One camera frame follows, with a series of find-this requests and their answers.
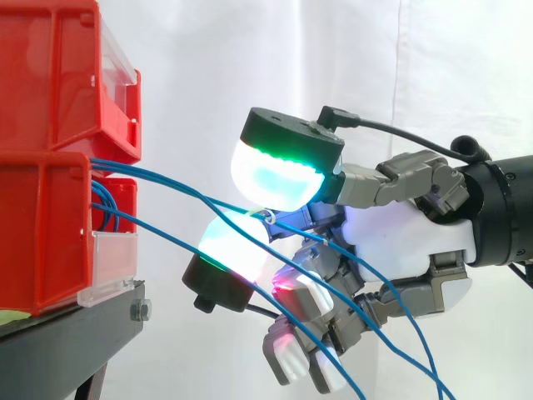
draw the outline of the blue wire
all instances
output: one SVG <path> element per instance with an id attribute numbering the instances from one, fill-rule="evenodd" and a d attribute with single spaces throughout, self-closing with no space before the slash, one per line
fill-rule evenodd
<path id="1" fill-rule="evenodd" d="M 277 300 L 275 300 L 272 296 L 270 296 L 267 292 L 265 292 L 262 288 L 260 288 L 258 285 L 256 285 L 254 282 L 250 282 L 244 277 L 241 277 L 239 274 L 233 272 L 231 269 L 227 268 L 226 266 L 220 264 L 217 260 L 214 258 L 209 257 L 204 252 L 198 250 L 196 247 L 191 246 L 190 244 L 181 241 L 177 237 L 173 237 L 172 235 L 169 235 L 166 232 L 163 232 L 156 227 L 153 227 L 152 225 L 141 221 L 140 219 L 137 219 L 135 217 L 132 217 L 131 215 L 128 215 L 124 212 L 120 212 L 118 210 L 111 209 L 109 207 L 101 206 L 100 204 L 93 203 L 92 206 L 96 209 L 102 210 L 106 213 L 111 213 L 115 217 L 124 218 L 132 223 L 135 223 L 141 228 L 145 228 L 146 230 L 155 233 L 156 235 L 165 238 L 166 240 L 177 244 L 178 246 L 181 246 L 182 248 L 185 248 L 186 250 L 198 254 L 201 258 L 208 261 L 209 263 L 213 264 L 214 266 L 222 269 L 223 271 L 227 271 L 237 279 L 239 279 L 241 282 L 245 283 L 248 287 L 252 288 L 255 292 L 259 293 L 261 296 L 263 296 L 272 306 L 277 308 L 280 313 L 283 313 L 286 315 L 287 319 L 291 321 L 294 325 L 296 325 L 298 328 L 301 329 L 302 332 L 306 336 L 308 336 L 315 344 L 316 346 L 324 353 L 324 355 L 330 360 L 330 362 L 335 366 L 336 370 L 346 379 L 348 384 L 351 386 L 351 388 L 357 393 L 357 396 L 361 400 L 366 400 L 365 395 L 361 391 L 361 389 L 357 386 L 357 384 L 351 379 L 350 375 L 344 369 L 344 367 L 341 365 L 341 363 L 329 352 L 327 347 L 320 341 L 318 337 L 316 337 L 303 323 L 298 321 L 298 319 L 285 307 L 283 307 Z"/>
<path id="2" fill-rule="evenodd" d="M 94 192 L 94 194 L 96 194 L 100 198 L 100 202 L 102 203 L 103 206 L 106 206 L 106 207 L 111 207 L 112 206 L 111 203 L 109 202 L 109 200 L 107 200 L 106 195 L 103 194 L 100 191 L 100 189 L 97 189 L 94 186 L 92 186 L 92 191 Z M 107 225 L 109 224 L 109 220 L 110 219 L 111 219 L 111 214 L 109 212 L 105 212 L 103 214 L 102 225 L 100 225 L 100 227 L 98 228 L 98 231 L 100 231 L 100 232 L 105 231 Z"/>
<path id="3" fill-rule="evenodd" d="M 106 189 L 106 187 L 104 187 L 101 183 L 99 183 L 97 181 L 92 181 L 92 187 L 94 189 L 97 189 L 98 191 L 100 191 L 100 193 L 103 194 L 103 196 L 107 199 L 107 201 L 110 204 L 110 207 L 112 209 L 118 210 L 117 203 L 115 202 L 115 199 L 113 198 L 111 193 Z M 114 232 L 118 232 L 119 224 L 120 224 L 120 218 L 115 215 L 115 225 L 113 227 L 113 231 Z"/>
<path id="4" fill-rule="evenodd" d="M 343 293 L 339 292 L 337 289 L 335 289 L 334 287 L 332 287 L 328 283 L 322 281 L 320 278 L 317 278 L 314 275 L 310 274 L 307 270 L 305 270 L 304 268 L 302 268 L 299 265 L 295 264 L 292 260 L 289 260 L 288 258 L 286 258 L 285 256 L 281 255 L 280 253 L 276 252 L 272 248 L 270 248 L 270 247 L 264 245 L 263 243 L 257 241 L 254 237 L 251 237 L 250 235 L 248 235 L 246 232 L 244 232 L 242 229 L 240 229 L 235 223 L 233 223 L 229 218 L 227 218 L 215 206 L 214 203 L 218 203 L 222 207 L 230 206 L 229 208 L 234 210 L 234 211 L 239 211 L 239 210 L 242 210 L 242 209 L 239 209 L 238 207 L 231 206 L 231 205 L 226 204 L 224 202 L 217 201 L 215 199 L 213 199 L 213 200 L 215 200 L 215 202 L 212 202 L 210 198 L 207 198 L 207 197 L 203 196 L 201 193 L 199 193 L 197 190 L 193 189 L 192 187 L 188 187 L 187 185 L 185 185 L 183 183 L 174 181 L 173 179 L 170 179 L 169 177 L 164 177 L 164 176 L 162 176 L 160 174 L 157 174 L 155 172 L 144 170 L 142 168 L 127 166 L 127 165 L 124 165 L 124 164 L 120 164 L 118 162 L 114 163 L 114 162 L 109 162 L 109 161 L 105 161 L 105 160 L 97 160 L 97 159 L 92 159 L 91 161 L 93 163 L 106 166 L 106 167 L 93 166 L 93 169 L 109 171 L 109 172 L 116 172 L 116 173 L 123 173 L 125 175 L 130 175 L 130 176 L 137 177 L 137 178 L 140 177 L 142 179 L 146 179 L 148 181 L 152 181 L 152 182 L 155 182 L 155 183 L 160 183 L 160 184 L 163 184 L 163 185 L 168 186 L 170 188 L 174 188 L 174 189 L 176 189 L 176 190 L 178 190 L 178 191 L 180 191 L 182 193 L 185 193 L 185 194 L 191 195 L 193 197 L 199 198 L 211 210 L 213 210 L 225 223 L 227 223 L 230 227 L 232 227 L 237 232 L 239 232 L 242 236 L 244 236 L 245 238 L 247 238 L 251 242 L 255 243 L 260 248 L 263 248 L 264 250 L 266 250 L 268 253 L 270 253 L 275 258 L 278 258 L 279 260 L 283 261 L 284 263 L 286 263 L 286 264 L 290 265 L 291 267 L 293 267 L 294 269 L 296 269 L 298 272 L 302 273 L 303 275 L 306 275 L 313 282 L 319 284 L 320 286 L 324 287 L 325 289 L 327 289 L 331 293 L 335 294 L 348 307 L 352 308 L 354 310 L 354 312 L 357 313 L 357 315 L 366 323 L 366 325 L 368 325 L 378 335 L 378 337 L 385 343 L 385 345 L 387 345 L 390 348 L 390 350 L 392 350 L 396 355 L 402 357 L 407 362 L 409 362 L 410 364 L 414 365 L 415 367 L 420 369 L 422 372 L 424 372 L 427 376 L 429 376 L 437 385 L 437 389 L 439 391 L 439 398 L 441 398 L 441 390 L 444 390 L 444 392 L 446 393 L 446 396 L 448 396 L 448 398 L 450 398 L 452 400 L 455 400 L 455 398 L 451 394 L 450 390 L 438 378 L 438 375 L 436 374 L 435 364 L 433 362 L 433 357 L 431 356 L 431 351 L 429 350 L 429 347 L 427 346 L 427 342 L 426 342 L 426 340 L 425 340 L 420 328 L 418 327 L 418 325 L 416 324 L 414 318 L 412 317 L 411 313 L 409 312 L 407 307 L 405 307 L 405 305 L 403 304 L 398 291 L 396 290 L 394 285 L 392 285 L 392 283 L 390 281 L 388 281 L 388 279 L 386 279 L 382 274 L 380 274 L 377 270 L 375 270 L 375 268 L 371 267 L 366 262 L 364 262 L 364 260 L 361 260 L 360 258 L 356 257 L 355 255 L 349 253 L 344 248 L 337 246 L 335 243 L 333 243 L 333 242 L 331 243 L 331 245 L 337 251 L 345 254 L 347 257 L 349 257 L 350 259 L 353 259 L 356 262 L 361 262 L 361 265 L 364 268 L 367 268 L 370 272 L 374 273 L 376 276 L 381 278 L 385 282 L 385 284 L 387 284 L 387 286 L 391 289 L 391 291 L 395 295 L 399 305 L 402 307 L 404 313 L 406 313 L 407 317 L 410 319 L 410 321 L 413 324 L 413 326 L 415 326 L 415 330 L 418 333 L 419 337 L 421 338 L 422 344 L 424 345 L 424 349 L 426 350 L 426 353 L 428 354 L 428 358 L 430 359 L 430 365 L 431 365 L 431 369 L 433 369 L 433 372 L 429 371 L 426 367 L 421 365 L 415 359 L 413 359 L 412 357 L 408 356 L 407 354 L 402 352 L 402 350 L 400 350 L 399 348 L 394 346 L 392 344 L 392 342 L 386 337 L 386 335 L 377 327 L 377 325 L 375 325 L 375 323 L 350 298 L 348 298 Z M 312 240 L 318 240 L 317 238 L 319 238 L 319 237 L 317 237 L 315 235 L 311 235 L 309 233 L 306 233 L 306 232 L 303 232 L 303 231 L 299 231 L 299 230 L 295 230 L 294 232 L 296 232 L 296 231 L 297 231 L 298 234 L 301 234 L 304 237 L 306 235 L 309 235 L 309 238 L 311 238 Z M 324 242 L 324 238 L 320 238 L 318 241 L 323 243 Z"/>

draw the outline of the cable connector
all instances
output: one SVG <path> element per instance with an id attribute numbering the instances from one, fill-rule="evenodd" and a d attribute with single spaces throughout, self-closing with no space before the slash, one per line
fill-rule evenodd
<path id="1" fill-rule="evenodd" d="M 316 123 L 322 125 L 326 129 L 335 132 L 337 128 L 357 128 L 361 122 L 361 118 L 357 114 L 334 108 L 330 106 L 322 107 L 320 116 Z"/>

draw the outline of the black cylindrical sensor cap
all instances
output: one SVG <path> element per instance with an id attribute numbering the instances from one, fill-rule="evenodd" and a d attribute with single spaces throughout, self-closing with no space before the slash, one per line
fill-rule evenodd
<path id="1" fill-rule="evenodd" d="M 250 110 L 241 140 L 274 158 L 299 162 L 325 174 L 333 171 L 344 148 L 344 141 L 333 133 L 318 132 L 304 119 L 265 108 Z"/>
<path id="2" fill-rule="evenodd" d="M 205 313 L 210 313 L 216 304 L 241 313 L 253 294 L 251 287 L 197 254 L 189 263 L 182 281 L 198 295 L 194 306 Z"/>

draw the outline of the metal bolt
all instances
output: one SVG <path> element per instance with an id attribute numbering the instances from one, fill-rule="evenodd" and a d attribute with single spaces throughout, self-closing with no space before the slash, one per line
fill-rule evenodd
<path id="1" fill-rule="evenodd" d="M 152 315 L 152 301 L 147 298 L 136 300 L 130 309 L 132 321 L 148 321 Z"/>

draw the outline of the white fabric curtain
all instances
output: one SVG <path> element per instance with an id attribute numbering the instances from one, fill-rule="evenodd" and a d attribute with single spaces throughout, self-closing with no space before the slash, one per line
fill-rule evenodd
<path id="1" fill-rule="evenodd" d="M 101 0 L 102 15 L 142 73 L 146 168 L 251 206 L 230 161 L 251 107 L 316 118 L 324 104 L 449 145 L 469 133 L 497 158 L 531 152 L 527 1 Z M 374 167 L 417 150 L 365 129 L 340 131 L 344 158 Z M 139 217 L 198 244 L 212 214 L 140 182 Z M 276 244 L 291 256 L 299 246 Z M 319 399 L 310 378 L 279 387 L 262 356 L 270 321 L 192 306 L 190 255 L 140 232 L 139 278 L 153 301 L 145 331 L 110 363 L 102 398 Z M 262 279 L 281 265 L 270 261 Z M 503 267 L 472 272 L 449 315 L 420 322 L 457 398 L 528 398 L 533 293 Z M 407 321 L 386 333 L 426 362 Z M 365 333 L 342 360 L 367 398 L 435 398 L 434 385 Z M 349 389 L 331 399 L 352 398 Z"/>

